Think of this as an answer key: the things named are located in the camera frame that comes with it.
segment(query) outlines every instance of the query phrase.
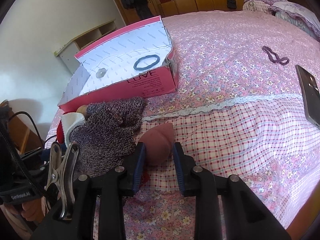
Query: blue hair tie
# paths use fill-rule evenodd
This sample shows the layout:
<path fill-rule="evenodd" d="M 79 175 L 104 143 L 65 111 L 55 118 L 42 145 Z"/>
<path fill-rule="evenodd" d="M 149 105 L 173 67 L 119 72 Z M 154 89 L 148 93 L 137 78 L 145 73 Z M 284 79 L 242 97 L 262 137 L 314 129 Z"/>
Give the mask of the blue hair tie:
<path fill-rule="evenodd" d="M 148 65 L 148 66 L 146 66 L 146 67 L 137 67 L 138 64 L 139 64 L 142 60 L 147 59 L 147 58 L 152 58 L 152 57 L 155 57 L 155 58 L 157 59 L 154 63 L 152 63 L 152 64 L 150 64 L 150 65 Z M 136 61 L 136 63 L 133 65 L 133 68 L 134 68 L 135 70 L 137 70 L 137 71 L 143 71 L 143 70 L 147 70 L 147 69 L 149 69 L 149 68 L 154 67 L 154 66 L 157 65 L 159 62 L 160 62 L 160 57 L 159 57 L 158 55 L 148 55 L 148 56 L 144 56 L 144 57 L 139 58 L 139 59 Z"/>

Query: pink floral bedspread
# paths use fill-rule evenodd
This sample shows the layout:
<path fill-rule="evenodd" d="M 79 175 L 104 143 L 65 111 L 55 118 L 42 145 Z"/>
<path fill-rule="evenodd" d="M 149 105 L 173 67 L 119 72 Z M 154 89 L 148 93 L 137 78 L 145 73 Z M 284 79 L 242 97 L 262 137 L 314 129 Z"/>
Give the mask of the pink floral bedspread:
<path fill-rule="evenodd" d="M 305 118 L 294 69 L 300 64 L 317 76 L 320 43 L 258 12 L 191 13 L 164 24 L 177 50 L 180 87 L 148 99 L 136 141 L 172 122 L 186 154 L 216 175 L 238 174 L 287 228 L 320 179 L 320 132 Z M 263 45 L 291 62 L 271 63 Z M 124 207 L 127 239 L 192 240 L 195 199 L 181 197 L 173 160 L 148 173 L 148 185 Z M 97 209 L 95 238 L 98 224 Z"/>

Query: black pouch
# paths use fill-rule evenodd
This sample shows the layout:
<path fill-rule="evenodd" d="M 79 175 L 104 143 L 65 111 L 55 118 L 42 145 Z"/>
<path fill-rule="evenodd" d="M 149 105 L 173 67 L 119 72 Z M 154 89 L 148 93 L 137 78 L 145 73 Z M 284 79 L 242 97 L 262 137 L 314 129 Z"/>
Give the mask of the black pouch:
<path fill-rule="evenodd" d="M 227 7 L 229 9 L 236 9 L 237 8 L 236 0 L 227 0 Z"/>

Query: white lace trim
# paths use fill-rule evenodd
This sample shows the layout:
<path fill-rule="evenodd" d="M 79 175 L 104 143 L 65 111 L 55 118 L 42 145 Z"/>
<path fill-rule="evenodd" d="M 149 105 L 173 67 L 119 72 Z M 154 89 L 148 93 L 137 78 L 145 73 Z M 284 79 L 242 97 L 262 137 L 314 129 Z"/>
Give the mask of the white lace trim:
<path fill-rule="evenodd" d="M 187 109 L 182 109 L 182 110 L 175 111 L 173 113 L 167 113 L 167 114 L 145 116 L 142 118 L 142 121 L 143 122 L 144 121 L 152 121 L 154 119 L 164 118 L 164 117 L 187 116 L 189 114 L 198 114 L 200 112 L 207 113 L 212 110 L 222 109 L 225 106 L 234 106 L 235 104 L 254 102 L 257 100 L 273 100 L 273 99 L 278 99 L 278 98 L 299 98 L 299 99 L 302 99 L 302 96 L 298 95 L 298 94 L 280 94 L 280 95 L 267 95 L 267 96 L 258 95 L 258 96 L 239 97 L 239 98 L 233 98 L 230 100 L 226 100 L 226 101 L 218 103 L 218 104 L 211 104 L 211 105 L 207 105 L 207 106 L 187 108 Z"/>

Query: knitted fabric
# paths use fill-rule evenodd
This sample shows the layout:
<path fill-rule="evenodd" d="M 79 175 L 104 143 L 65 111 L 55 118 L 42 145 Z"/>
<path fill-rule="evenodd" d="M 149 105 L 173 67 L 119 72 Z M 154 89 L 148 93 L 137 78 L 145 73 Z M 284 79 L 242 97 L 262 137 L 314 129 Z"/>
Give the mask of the knitted fabric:
<path fill-rule="evenodd" d="M 133 132 L 141 126 L 144 106 L 140 97 L 88 106 L 86 123 L 70 134 L 80 146 L 74 179 L 103 175 L 134 152 Z"/>

